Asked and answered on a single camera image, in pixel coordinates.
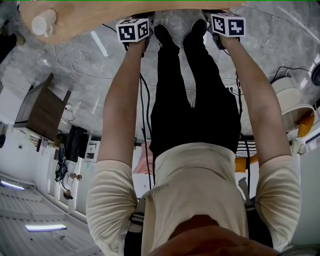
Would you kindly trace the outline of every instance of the fluorescent light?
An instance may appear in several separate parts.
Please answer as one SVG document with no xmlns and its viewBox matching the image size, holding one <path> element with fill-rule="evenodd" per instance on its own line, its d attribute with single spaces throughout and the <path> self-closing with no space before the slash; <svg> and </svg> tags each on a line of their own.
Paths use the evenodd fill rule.
<svg viewBox="0 0 320 256">
<path fill-rule="evenodd" d="M 49 231 L 58 231 L 66 230 L 67 227 L 62 224 L 57 225 L 25 225 L 26 229 L 29 232 L 49 232 Z"/>
<path fill-rule="evenodd" d="M 11 188 L 15 188 L 18 190 L 25 190 L 22 186 L 17 186 L 17 185 L 11 184 L 11 183 L 3 181 L 3 180 L 1 180 L 1 183 L 2 183 L 2 185 L 5 185 L 5 186 L 11 187 Z"/>
</svg>

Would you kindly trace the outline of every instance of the power strip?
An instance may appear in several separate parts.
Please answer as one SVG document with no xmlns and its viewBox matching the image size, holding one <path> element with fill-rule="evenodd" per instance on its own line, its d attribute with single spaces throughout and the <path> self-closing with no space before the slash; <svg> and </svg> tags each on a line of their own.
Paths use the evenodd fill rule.
<svg viewBox="0 0 320 256">
<path fill-rule="evenodd" d="M 225 88 L 228 89 L 228 91 L 234 93 L 234 94 L 238 94 L 238 87 L 236 85 L 225 85 Z"/>
</svg>

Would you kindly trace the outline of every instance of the foot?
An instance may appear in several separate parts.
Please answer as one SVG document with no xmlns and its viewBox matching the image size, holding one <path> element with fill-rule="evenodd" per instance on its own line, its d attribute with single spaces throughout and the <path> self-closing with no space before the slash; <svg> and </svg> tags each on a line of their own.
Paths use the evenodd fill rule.
<svg viewBox="0 0 320 256">
<path fill-rule="evenodd" d="M 193 23 L 191 33 L 193 35 L 199 35 L 203 38 L 207 32 L 207 28 L 207 22 L 203 19 L 198 19 L 195 23 Z"/>
<path fill-rule="evenodd" d="M 154 27 L 154 35 L 163 46 L 173 43 L 169 31 L 162 24 L 159 24 Z"/>
</svg>

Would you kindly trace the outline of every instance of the beige shirt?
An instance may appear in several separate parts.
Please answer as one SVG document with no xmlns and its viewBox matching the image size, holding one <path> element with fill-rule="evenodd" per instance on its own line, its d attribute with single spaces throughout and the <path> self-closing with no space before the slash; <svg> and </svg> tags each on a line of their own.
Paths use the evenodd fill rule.
<svg viewBox="0 0 320 256">
<path fill-rule="evenodd" d="M 142 256 L 168 241 L 175 228 L 194 215 L 248 237 L 246 210 L 235 181 L 235 154 L 207 143 L 190 143 L 161 154 L 155 162 L 155 188 L 146 193 Z M 296 229 L 301 191 L 291 156 L 266 162 L 259 170 L 257 210 L 281 250 Z M 96 163 L 87 198 L 87 222 L 105 255 L 118 254 L 119 231 L 137 206 L 131 168 L 119 161 Z"/>
</svg>

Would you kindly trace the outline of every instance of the leg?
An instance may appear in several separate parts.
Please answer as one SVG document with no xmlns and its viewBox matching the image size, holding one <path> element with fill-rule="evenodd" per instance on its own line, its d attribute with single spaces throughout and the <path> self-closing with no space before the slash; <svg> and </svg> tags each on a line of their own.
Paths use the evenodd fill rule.
<svg viewBox="0 0 320 256">
<path fill-rule="evenodd" d="M 206 30 L 205 21 L 197 21 L 183 42 L 196 83 L 195 136 L 198 142 L 219 145 L 236 153 L 241 131 L 237 101 L 224 86 L 219 69 L 206 50 L 203 43 Z"/>
<path fill-rule="evenodd" d="M 158 38 L 157 26 L 155 35 Z M 158 52 L 158 83 L 155 103 L 151 113 L 153 158 L 173 147 L 188 143 L 186 123 L 191 106 L 180 70 L 179 47 L 170 38 L 168 31 L 160 25 L 167 40 L 160 38 L 162 47 Z"/>
</svg>

